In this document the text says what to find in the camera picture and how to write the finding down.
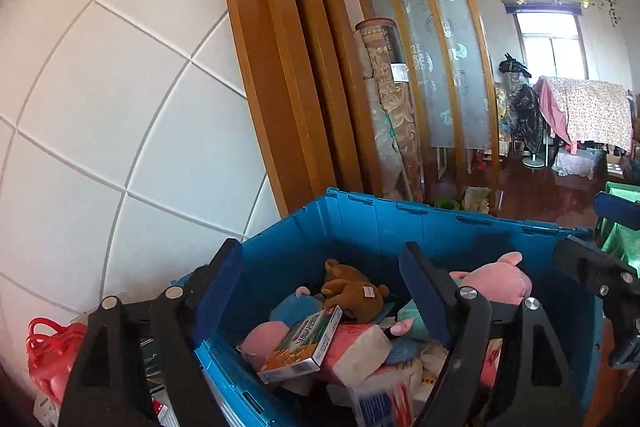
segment orange object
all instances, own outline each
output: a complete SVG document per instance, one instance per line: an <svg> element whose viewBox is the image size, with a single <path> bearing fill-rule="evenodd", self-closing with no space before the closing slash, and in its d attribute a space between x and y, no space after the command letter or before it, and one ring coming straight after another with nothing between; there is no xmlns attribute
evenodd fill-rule
<svg viewBox="0 0 640 427"><path fill-rule="evenodd" d="M34 333L38 324L44 324L56 333L53 335ZM37 317L29 324L27 337L29 376L58 405L62 404L66 382L86 331L87 327L84 324L63 327L43 317Z"/></svg>

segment white tag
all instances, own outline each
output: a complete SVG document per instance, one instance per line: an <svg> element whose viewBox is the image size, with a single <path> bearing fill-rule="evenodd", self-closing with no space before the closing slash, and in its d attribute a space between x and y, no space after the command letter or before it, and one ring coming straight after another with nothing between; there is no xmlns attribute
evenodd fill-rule
<svg viewBox="0 0 640 427"><path fill-rule="evenodd" d="M409 67L406 64L391 64L391 75L394 82L409 82Z"/></svg>

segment silver screw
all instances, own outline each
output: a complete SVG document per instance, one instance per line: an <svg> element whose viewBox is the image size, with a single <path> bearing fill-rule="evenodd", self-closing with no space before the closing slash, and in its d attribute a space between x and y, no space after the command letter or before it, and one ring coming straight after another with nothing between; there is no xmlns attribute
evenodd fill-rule
<svg viewBox="0 0 640 427"><path fill-rule="evenodd" d="M540 308L540 302L534 297L527 297L526 299L524 299L524 305L532 311Z"/></svg>
<svg viewBox="0 0 640 427"><path fill-rule="evenodd" d="M182 288L180 286L169 286L164 294L168 299L177 299L182 297Z"/></svg>
<svg viewBox="0 0 640 427"><path fill-rule="evenodd" d="M105 310L110 310L111 308L115 308L116 304L118 304L118 298L114 297L113 295L102 299L102 307Z"/></svg>
<svg viewBox="0 0 640 427"><path fill-rule="evenodd" d="M472 301L473 299L478 297L478 292L475 290L475 288L471 288L471 286L462 286L462 288L460 288L460 296L463 299Z"/></svg>

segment blue round object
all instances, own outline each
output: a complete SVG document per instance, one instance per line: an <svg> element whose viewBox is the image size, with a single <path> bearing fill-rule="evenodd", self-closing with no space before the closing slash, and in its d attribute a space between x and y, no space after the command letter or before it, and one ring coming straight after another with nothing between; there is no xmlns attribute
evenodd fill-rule
<svg viewBox="0 0 640 427"><path fill-rule="evenodd" d="M386 365L398 365L409 362L418 355L418 344L409 339L394 339L391 341L391 351L386 357Z"/></svg>

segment blue plastic bin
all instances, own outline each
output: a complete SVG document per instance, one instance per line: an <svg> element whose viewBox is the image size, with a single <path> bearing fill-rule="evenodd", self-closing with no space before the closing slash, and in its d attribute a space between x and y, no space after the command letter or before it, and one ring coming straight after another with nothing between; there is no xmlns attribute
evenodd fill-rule
<svg viewBox="0 0 640 427"><path fill-rule="evenodd" d="M517 250L523 255L519 267L533 281L533 295L558 334L586 411L600 360L602 302L555 270L554 247L568 235L593 239L589 229L438 210L330 188L244 243L238 286L216 334L196 353L242 424L300 427L305 425L302 417L260 383L235 346L295 288L318 288L326 259L351 264L375 284L385 283L392 295L401 296L402 305L410 296L397 257L406 241L417 242L435 266L449 271L471 271Z"/></svg>

